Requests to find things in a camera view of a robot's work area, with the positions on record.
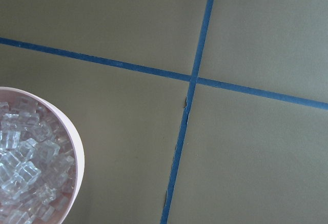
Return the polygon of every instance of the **pile of clear cubes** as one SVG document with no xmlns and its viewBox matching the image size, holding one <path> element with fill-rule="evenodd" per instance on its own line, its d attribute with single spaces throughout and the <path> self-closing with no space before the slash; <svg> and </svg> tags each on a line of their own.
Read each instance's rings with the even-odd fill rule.
<svg viewBox="0 0 328 224">
<path fill-rule="evenodd" d="M 47 222 L 74 189 L 67 132 L 52 112 L 27 96 L 12 105 L 0 102 L 0 122 L 0 223 Z"/>
</svg>

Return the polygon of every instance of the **blue tape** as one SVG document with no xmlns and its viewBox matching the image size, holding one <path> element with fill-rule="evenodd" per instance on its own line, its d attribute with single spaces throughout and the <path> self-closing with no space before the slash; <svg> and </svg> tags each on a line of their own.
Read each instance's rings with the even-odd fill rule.
<svg viewBox="0 0 328 224">
<path fill-rule="evenodd" d="M 305 106 L 310 106 L 310 107 L 314 107 L 314 108 L 318 108 L 318 109 L 328 110 L 327 103 L 314 101 L 314 100 L 310 100 L 310 99 L 306 99 L 306 98 L 294 97 L 294 96 L 289 96 L 286 94 L 270 92 L 270 91 L 265 91 L 265 90 L 250 88 L 250 87 L 244 87 L 244 86 L 229 84 L 229 83 L 225 83 L 225 82 L 218 82 L 216 80 L 205 79 L 205 78 L 198 78 L 197 83 L 206 85 L 206 86 L 210 86 L 210 87 L 217 87 L 217 88 L 222 88 L 222 89 L 231 90 L 231 91 L 235 91 L 235 92 L 242 92 L 242 93 L 246 93 L 246 94 L 250 94 L 250 95 L 267 97 L 267 98 L 285 101 L 285 102 L 289 102 L 289 103 L 294 103 L 294 104 L 298 104 L 298 105 L 305 105 Z"/>
<path fill-rule="evenodd" d="M 184 108 L 183 115 L 182 115 L 182 121 L 181 121 L 181 125 L 180 125 L 178 141 L 177 141 L 177 145 L 176 145 L 176 149 L 175 149 L 175 153 L 174 153 L 174 159 L 173 159 L 172 169 L 171 169 L 171 173 L 170 173 L 169 185 L 168 185 L 168 189 L 167 189 L 166 202 L 165 202 L 165 205 L 164 205 L 164 208 L 162 211 L 160 224 L 167 224 L 167 222 L 168 222 L 172 197 L 173 197 L 173 193 L 174 193 L 174 186 L 175 186 L 175 182 L 176 182 L 176 176 L 177 176 L 178 168 L 179 168 L 179 164 L 180 164 L 183 142 L 184 142 L 185 136 L 186 136 L 188 118 L 189 118 L 189 113 L 190 113 L 190 109 L 191 109 L 191 105 L 192 105 L 192 101 L 193 101 L 193 97 L 194 97 L 194 93 L 195 93 L 201 57 L 202 57 L 202 53 L 203 53 L 203 49 L 204 49 L 204 45 L 205 45 L 206 34 L 207 34 L 208 27 L 209 27 L 211 11 L 212 11 L 212 7 L 213 7 L 213 1 L 214 0 L 207 0 L 206 9 L 205 9 L 204 17 L 203 17 L 203 22 L 201 25 L 198 46 L 197 46 L 195 60 L 194 60 L 194 66 L 193 66 L 190 83 L 189 83 L 189 88 L 188 88 L 188 92 L 187 92 L 187 99 L 186 99 L 187 105 Z"/>
<path fill-rule="evenodd" d="M 24 49 L 33 50 L 33 51 L 45 52 L 45 53 L 59 55 L 59 56 L 70 57 L 70 58 L 84 60 L 84 61 L 93 62 L 93 63 L 97 63 L 97 64 L 103 64 L 103 65 L 118 67 L 118 68 L 122 68 L 122 69 L 128 69 L 128 70 L 133 70 L 133 71 L 137 71 L 137 72 L 163 76 L 163 77 L 172 78 L 172 79 L 183 80 L 186 82 L 190 81 L 190 76 L 187 74 L 180 74 L 180 73 L 166 71 L 166 70 L 162 70 L 162 69 L 155 69 L 155 68 L 145 67 L 145 66 L 136 65 L 136 64 L 129 64 L 129 63 L 120 62 L 117 60 L 111 60 L 111 59 L 97 57 L 97 56 L 90 56 L 90 55 L 86 55 L 86 54 L 82 54 L 82 53 L 76 53 L 76 52 L 72 52 L 72 51 L 66 51 L 66 50 L 56 49 L 56 48 L 52 48 L 52 47 L 21 42 L 21 41 L 17 41 L 17 40 L 13 40 L 13 39 L 8 39 L 8 38 L 0 37 L 0 44 L 20 47 L 20 48 L 24 48 Z"/>
</svg>

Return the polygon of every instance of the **round container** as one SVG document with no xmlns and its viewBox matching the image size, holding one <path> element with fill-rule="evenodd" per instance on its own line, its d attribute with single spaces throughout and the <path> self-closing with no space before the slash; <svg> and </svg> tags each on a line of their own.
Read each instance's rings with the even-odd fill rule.
<svg viewBox="0 0 328 224">
<path fill-rule="evenodd" d="M 44 99 L 35 96 L 29 92 L 16 89 L 16 88 L 10 88 L 10 87 L 0 87 L 0 102 L 8 102 L 9 105 L 11 105 L 17 96 L 28 96 L 39 103 L 43 104 L 48 108 L 50 112 L 52 112 L 58 120 L 61 122 L 61 124 L 64 126 L 64 128 L 67 131 L 67 134 L 69 138 L 71 139 L 71 143 L 74 150 L 75 160 L 76 160 L 76 178 L 75 178 L 75 187 L 72 194 L 66 194 L 66 196 L 69 198 L 69 202 L 67 205 L 61 210 L 61 211 L 55 211 L 53 216 L 50 218 L 48 222 L 43 222 L 41 220 L 36 220 L 33 222 L 33 224 L 41 224 L 41 223 L 47 223 L 47 224 L 58 224 L 62 223 L 64 219 L 66 218 L 68 212 L 72 208 L 72 205 L 76 199 L 76 196 L 78 194 L 78 191 L 80 189 L 83 173 L 84 173 L 84 151 L 83 146 L 81 142 L 81 138 L 74 127 L 73 123 L 68 119 L 67 116 L 64 115 L 62 111 L 60 111 L 57 107 L 52 105 L 51 103 L 45 101 Z"/>
</svg>

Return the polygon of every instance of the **blue line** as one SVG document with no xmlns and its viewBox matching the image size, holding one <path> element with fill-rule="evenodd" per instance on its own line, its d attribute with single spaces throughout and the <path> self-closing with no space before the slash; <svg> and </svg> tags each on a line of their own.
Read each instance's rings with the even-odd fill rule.
<svg viewBox="0 0 328 224">
<path fill-rule="evenodd" d="M 211 11 L 212 11 L 212 7 L 213 7 L 213 1 L 214 0 L 207 0 L 206 9 L 205 9 L 204 17 L 203 17 L 203 22 L 201 25 L 198 46 L 197 46 L 197 50 L 196 50 L 196 54 L 195 54 L 194 66 L 193 66 L 190 83 L 189 83 L 189 88 L 188 88 L 188 92 L 187 92 L 187 99 L 186 99 L 187 105 L 186 105 L 186 107 L 183 111 L 183 115 L 182 115 L 180 131 L 179 131 L 179 135 L 178 135 L 178 141 L 177 141 L 177 145 L 176 145 L 176 149 L 175 149 L 175 153 L 174 153 L 174 158 L 173 158 L 173 163 L 172 163 L 172 168 L 171 168 L 171 173 L 170 173 L 170 179 L 169 179 L 169 185 L 168 185 L 168 189 L 167 189 L 166 202 L 165 202 L 165 205 L 163 208 L 160 224 L 167 224 L 167 222 L 168 222 L 172 197 L 173 197 L 173 193 L 174 193 L 174 186 L 175 186 L 175 182 L 176 182 L 176 176 L 177 176 L 178 168 L 179 168 L 179 164 L 180 164 L 183 142 L 185 140 L 187 125 L 188 125 L 188 118 L 189 118 L 189 113 L 190 113 L 190 109 L 191 109 L 191 105 L 192 105 L 192 101 L 193 101 L 193 97 L 194 97 L 194 93 L 195 93 L 201 57 L 202 57 L 204 44 L 205 44 L 205 40 L 206 40 L 206 34 L 207 34 L 208 27 L 209 27 Z"/>
<path fill-rule="evenodd" d="M 33 51 L 50 53 L 50 54 L 59 55 L 59 56 L 70 57 L 70 58 L 84 60 L 84 61 L 93 62 L 93 63 L 97 63 L 97 64 L 103 64 L 103 65 L 118 67 L 118 68 L 122 68 L 122 69 L 128 69 L 128 70 L 133 70 L 133 71 L 137 71 L 137 72 L 163 76 L 163 77 L 172 78 L 172 79 L 183 80 L 186 82 L 190 81 L 190 76 L 187 74 L 180 74 L 180 73 L 166 71 L 166 70 L 162 70 L 162 69 L 155 69 L 155 68 L 145 67 L 145 66 L 136 65 L 136 64 L 124 63 L 124 62 L 120 62 L 117 60 L 111 60 L 111 59 L 97 57 L 97 56 L 90 56 L 90 55 L 86 55 L 86 54 L 82 54 L 82 53 L 61 50 L 61 49 L 56 49 L 56 48 L 52 48 L 52 47 L 31 44 L 31 43 L 27 43 L 27 42 L 21 42 L 21 41 L 17 41 L 17 40 L 13 40 L 13 39 L 8 39 L 8 38 L 0 37 L 0 44 L 20 47 L 20 48 L 24 48 L 24 49 L 33 50 Z"/>
<path fill-rule="evenodd" d="M 277 92 L 270 92 L 270 91 L 255 89 L 255 88 L 251 88 L 251 87 L 244 87 L 244 86 L 239 86 L 239 85 L 225 83 L 225 82 L 218 82 L 216 80 L 205 79 L 205 78 L 198 78 L 197 83 L 206 85 L 206 86 L 210 86 L 210 87 L 217 87 L 217 88 L 227 89 L 227 90 L 231 90 L 231 91 L 235 91 L 235 92 L 242 92 L 242 93 L 246 93 L 246 94 L 250 94 L 250 95 L 267 97 L 267 98 L 285 101 L 285 102 L 289 102 L 289 103 L 294 103 L 294 104 L 310 106 L 310 107 L 314 107 L 314 108 L 318 108 L 318 109 L 328 110 L 327 103 L 314 101 L 314 100 L 301 98 L 301 97 L 289 96 L 289 95 L 281 94 L 281 93 L 277 93 Z"/>
</svg>

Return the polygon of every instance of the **gray surface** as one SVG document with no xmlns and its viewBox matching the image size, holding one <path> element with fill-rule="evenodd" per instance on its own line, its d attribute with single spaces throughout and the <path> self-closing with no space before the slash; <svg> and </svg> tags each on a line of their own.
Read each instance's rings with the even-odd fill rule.
<svg viewBox="0 0 328 224">
<path fill-rule="evenodd" d="M 324 224 L 328 111 L 197 86 L 169 224 Z"/>
<path fill-rule="evenodd" d="M 0 36 L 190 74 L 206 0 L 0 0 Z"/>
<path fill-rule="evenodd" d="M 0 46 L 0 84 L 61 109 L 85 176 L 65 223 L 159 223 L 188 83 Z"/>
<path fill-rule="evenodd" d="M 328 102 L 328 0 L 215 0 L 200 76 Z"/>
</svg>

